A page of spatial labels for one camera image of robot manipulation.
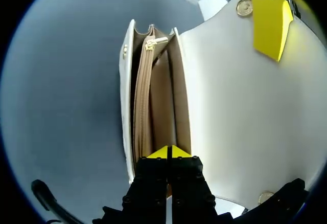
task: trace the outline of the white leather flap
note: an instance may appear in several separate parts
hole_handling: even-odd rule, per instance
[[[128,171],[130,183],[132,183],[134,179],[131,130],[130,130],[130,83],[131,83],[134,27],[135,27],[135,20],[132,20],[128,26],[124,43],[120,51],[120,57],[119,57],[123,143],[124,143],[124,151],[126,156],[127,171]]]
[[[180,41],[192,154],[215,196],[251,209],[264,191],[314,182],[327,154],[327,57],[298,19],[280,63],[260,54],[238,1]]]

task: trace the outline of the zipper compartment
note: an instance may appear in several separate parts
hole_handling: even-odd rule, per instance
[[[152,153],[149,92],[152,63],[155,58],[155,48],[158,44],[167,43],[167,37],[155,38],[147,36],[143,42],[138,67],[135,100],[134,100],[134,162],[141,156]]]

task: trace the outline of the handbag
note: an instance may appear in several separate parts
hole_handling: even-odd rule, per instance
[[[120,54],[123,141],[130,182],[140,157],[176,145],[191,154],[190,123],[179,35],[129,24]]]
[[[255,17],[271,8],[239,15],[243,1],[180,35],[154,25],[141,34],[131,21],[120,52],[130,182],[139,157],[164,145],[199,156],[212,194],[247,209],[297,177],[307,189],[315,182],[327,151],[326,50],[294,17],[274,61],[254,48],[265,27]]]

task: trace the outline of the zipper pull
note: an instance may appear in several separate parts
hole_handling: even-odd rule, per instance
[[[145,43],[145,50],[152,51],[154,49],[154,46],[165,42],[168,42],[168,37],[160,37],[153,40],[147,40],[147,42]]]

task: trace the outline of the gray surface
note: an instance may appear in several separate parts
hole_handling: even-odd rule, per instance
[[[185,0],[37,0],[20,24],[2,76],[5,148],[22,189],[45,181],[59,203],[90,223],[121,209],[128,190],[118,59],[130,20],[182,33],[202,22]]]

